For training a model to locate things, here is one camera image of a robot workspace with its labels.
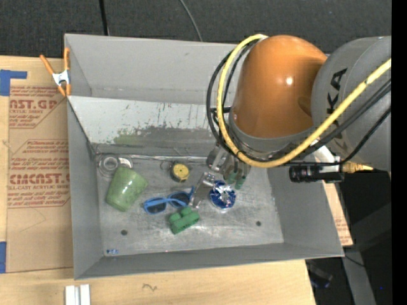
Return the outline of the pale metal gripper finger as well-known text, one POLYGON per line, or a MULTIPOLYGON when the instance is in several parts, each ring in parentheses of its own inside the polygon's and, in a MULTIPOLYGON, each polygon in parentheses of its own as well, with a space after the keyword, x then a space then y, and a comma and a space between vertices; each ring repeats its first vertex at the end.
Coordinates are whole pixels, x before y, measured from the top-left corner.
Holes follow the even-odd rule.
POLYGON ((191 196, 190 205, 200 205, 210 191, 210 173, 204 172, 191 196))
POLYGON ((204 173, 198 181, 194 193, 194 207, 199 208, 214 187, 216 176, 213 173, 204 173))

